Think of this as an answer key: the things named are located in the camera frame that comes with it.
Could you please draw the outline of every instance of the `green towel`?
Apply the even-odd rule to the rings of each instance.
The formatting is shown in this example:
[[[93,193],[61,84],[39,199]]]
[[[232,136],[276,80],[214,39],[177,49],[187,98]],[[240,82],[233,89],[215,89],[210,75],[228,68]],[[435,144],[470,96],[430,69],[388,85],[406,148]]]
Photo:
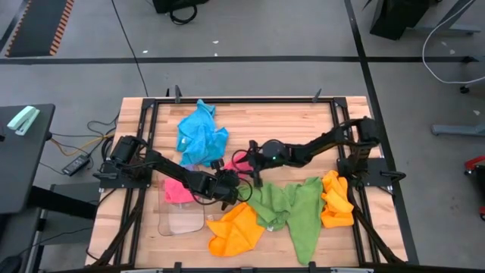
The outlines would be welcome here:
[[[289,235],[302,265],[310,262],[320,236],[320,214],[325,203],[322,191],[319,177],[308,178],[304,184],[287,184],[284,189],[264,182],[261,189],[253,190],[248,201],[258,213],[258,224],[269,231],[278,231],[288,223]],[[247,199],[251,190],[245,185],[239,187],[239,193]]]

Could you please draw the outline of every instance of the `orange cloth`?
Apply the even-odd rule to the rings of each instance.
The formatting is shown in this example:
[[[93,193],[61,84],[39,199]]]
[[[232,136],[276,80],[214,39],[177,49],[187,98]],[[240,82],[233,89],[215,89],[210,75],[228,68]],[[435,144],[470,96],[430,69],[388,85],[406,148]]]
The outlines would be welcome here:
[[[354,224],[352,210],[354,206],[347,199],[347,179],[339,177],[336,171],[329,171],[322,178],[324,193],[321,198],[327,202],[321,213],[321,222],[325,228],[346,227]]]
[[[235,206],[219,221],[207,220],[215,236],[209,240],[209,252],[214,256],[235,256],[255,248],[264,227],[257,224],[258,215],[246,202]]]

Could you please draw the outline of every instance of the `wooden tabletop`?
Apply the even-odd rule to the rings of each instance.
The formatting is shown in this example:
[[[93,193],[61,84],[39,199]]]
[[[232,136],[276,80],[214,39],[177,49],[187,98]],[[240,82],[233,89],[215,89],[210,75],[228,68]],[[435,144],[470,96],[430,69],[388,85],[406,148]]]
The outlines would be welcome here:
[[[364,96],[346,97],[350,118],[371,116],[367,100]],[[140,108],[143,98],[125,98],[120,110],[115,139],[126,135],[136,135]],[[229,139],[224,161],[230,160],[237,149],[248,149],[249,140],[262,144],[269,139],[278,139],[284,143],[307,143],[323,132],[333,127],[330,107],[328,104],[317,103],[224,103],[216,104],[215,122],[217,127],[226,127]],[[175,152],[177,125],[196,109],[195,105],[167,104],[158,110],[155,129],[154,149],[172,161],[180,161],[180,153]],[[145,128],[148,130],[150,112],[147,115]],[[379,157],[380,150],[375,148],[371,157]],[[313,158],[304,168],[282,167],[265,170],[261,177],[284,187],[288,183],[302,183],[307,177],[325,175],[329,170],[336,169],[337,149],[331,149]],[[205,215],[202,208],[177,208],[164,203],[159,194],[164,194],[160,180],[165,176],[155,172],[152,186],[145,198],[142,215],[142,225],[139,234],[137,268],[173,268],[175,262],[182,262],[183,267],[217,268],[217,267],[299,267],[293,243],[288,229],[277,232],[265,231],[256,248],[241,255],[220,258],[212,256],[208,251],[208,241],[213,235],[203,225],[204,219],[218,220],[224,212],[221,204],[206,206]],[[396,217],[391,195],[382,190],[366,188],[368,203],[374,228],[393,252],[406,260],[401,231]],[[100,206],[92,232],[89,252],[100,256],[113,239],[120,227],[121,211],[126,190],[119,189],[109,196]],[[162,236],[170,231],[198,231]],[[370,251],[364,228],[361,227],[362,240],[366,259],[370,261]],[[127,261],[131,234],[125,240],[124,257]],[[355,253],[355,243],[350,227],[325,229],[322,227],[317,248],[312,258],[317,266],[353,266],[358,265]],[[89,257],[86,264],[92,263]]]

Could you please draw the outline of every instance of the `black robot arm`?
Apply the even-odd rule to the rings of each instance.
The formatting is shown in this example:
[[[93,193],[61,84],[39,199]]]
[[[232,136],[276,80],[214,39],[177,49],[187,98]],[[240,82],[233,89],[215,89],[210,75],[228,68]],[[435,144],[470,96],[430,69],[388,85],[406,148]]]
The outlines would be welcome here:
[[[358,134],[357,141],[352,140],[349,135],[353,127]],[[346,145],[351,149],[340,175],[348,177],[366,171],[369,153],[372,148],[379,145],[375,121],[370,118],[350,120],[303,145],[268,140],[259,147],[254,140],[251,140],[246,156],[238,162],[249,162],[253,168],[251,175],[254,185],[261,187],[259,171],[283,165],[301,168],[307,165],[314,156],[338,145]]]
[[[145,158],[133,163],[136,154],[146,148]],[[215,174],[205,171],[189,171],[172,162],[153,149],[147,148],[144,140],[134,136],[123,136],[114,147],[110,156],[111,163],[121,171],[122,175],[132,180],[141,180],[151,170],[160,171],[175,180],[178,180],[192,195],[203,199],[215,199],[223,202],[223,209],[237,201],[239,178],[235,171],[221,170],[222,161],[212,162]]]

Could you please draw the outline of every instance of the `blue towel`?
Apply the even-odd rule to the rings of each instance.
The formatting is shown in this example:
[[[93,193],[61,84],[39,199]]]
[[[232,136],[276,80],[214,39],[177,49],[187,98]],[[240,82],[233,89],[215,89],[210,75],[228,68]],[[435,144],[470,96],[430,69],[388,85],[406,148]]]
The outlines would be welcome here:
[[[181,165],[209,167],[211,161],[224,156],[228,132],[226,128],[215,127],[214,115],[215,106],[200,99],[197,109],[179,123],[177,151],[182,152]]]

